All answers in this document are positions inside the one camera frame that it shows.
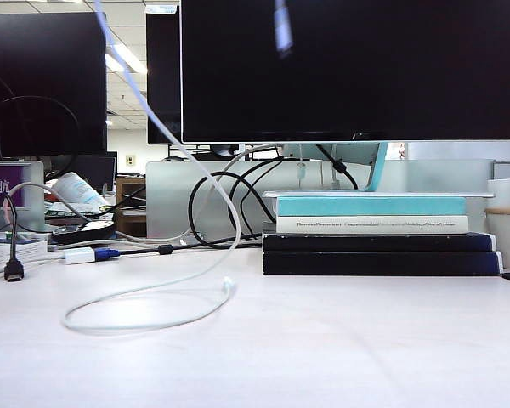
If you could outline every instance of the fluorescent light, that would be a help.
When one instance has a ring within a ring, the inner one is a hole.
[[[111,55],[105,55],[105,64],[114,72],[123,72],[122,65],[119,64]]]
[[[121,58],[125,60],[127,64],[129,64],[133,70],[138,72],[139,74],[147,74],[147,68],[144,67],[144,64],[139,62],[139,59],[132,53],[130,49],[127,48],[125,44],[117,44],[115,49]]]
[[[145,6],[146,14],[176,14],[178,6],[171,4],[148,4]]]

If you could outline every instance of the office wall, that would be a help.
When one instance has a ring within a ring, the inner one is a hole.
[[[148,162],[159,162],[168,156],[164,145],[147,144],[145,130],[108,129],[108,150],[117,152],[117,171],[119,173],[145,174]],[[127,166],[127,156],[136,156],[134,166]]]
[[[492,159],[510,162],[510,141],[505,142],[412,142],[408,158],[416,159]]]

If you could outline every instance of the book cover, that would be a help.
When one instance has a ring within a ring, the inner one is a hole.
[[[492,276],[499,252],[264,251],[265,275]]]
[[[464,215],[466,199],[438,195],[344,195],[283,196],[277,199],[277,215]]]
[[[496,251],[491,234],[388,234],[388,235],[307,235],[277,234],[275,224],[265,223],[264,251]]]
[[[360,215],[276,218],[280,234],[466,234],[466,215]]]

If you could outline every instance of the black device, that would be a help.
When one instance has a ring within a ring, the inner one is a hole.
[[[58,171],[64,168],[70,160],[69,156],[51,156],[51,167]],[[117,175],[117,152],[109,151],[104,155],[78,156],[68,171],[76,173],[97,191],[102,191],[104,184],[106,184],[107,190],[111,191]]]
[[[2,155],[106,152],[105,120],[105,38],[96,15],[0,14]]]
[[[181,78],[179,11],[146,14],[147,100],[173,135],[181,138]],[[147,123],[150,145],[169,144],[152,121]]]
[[[510,139],[510,0],[184,0],[181,19],[185,143]]]
[[[113,221],[91,221],[81,225],[66,225],[51,233],[51,237],[59,244],[75,244],[76,242],[107,240],[116,231]]]

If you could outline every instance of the purple name card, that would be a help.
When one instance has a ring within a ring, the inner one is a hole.
[[[17,184],[23,182],[24,168],[25,166],[21,165],[0,165],[0,197],[4,193],[9,193]],[[22,191],[15,193],[13,202],[16,207],[23,207],[25,205]]]

